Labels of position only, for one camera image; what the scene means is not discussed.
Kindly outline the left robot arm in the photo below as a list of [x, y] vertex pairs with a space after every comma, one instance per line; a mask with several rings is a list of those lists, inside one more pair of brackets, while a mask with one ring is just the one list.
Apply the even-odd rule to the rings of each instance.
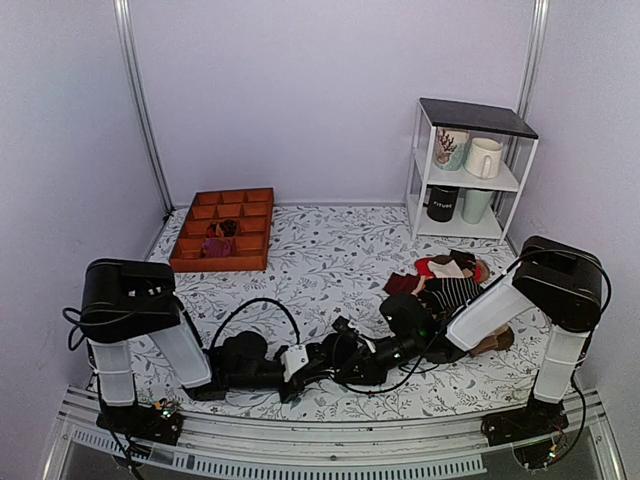
[[148, 426], [137, 403], [130, 342], [147, 336], [194, 401], [222, 401], [231, 389], [274, 389], [283, 403], [331, 372], [321, 344], [296, 342], [266, 357], [265, 339], [251, 331], [204, 346], [175, 293], [172, 268], [164, 263], [98, 259], [85, 272], [80, 309], [63, 317], [93, 352], [99, 395], [111, 419], [128, 434]]

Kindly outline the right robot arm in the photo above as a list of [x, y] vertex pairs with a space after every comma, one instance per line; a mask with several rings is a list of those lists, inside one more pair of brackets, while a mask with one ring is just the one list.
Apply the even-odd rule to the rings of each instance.
[[602, 314], [612, 296], [600, 260], [585, 251], [540, 236], [488, 287], [473, 280], [433, 278], [416, 294], [386, 298], [380, 313], [392, 336], [376, 339], [336, 365], [335, 382], [353, 392], [382, 393], [389, 370], [410, 360], [446, 354], [452, 363], [467, 356], [514, 318], [536, 309], [550, 326], [531, 403], [517, 427], [537, 436], [552, 424]]

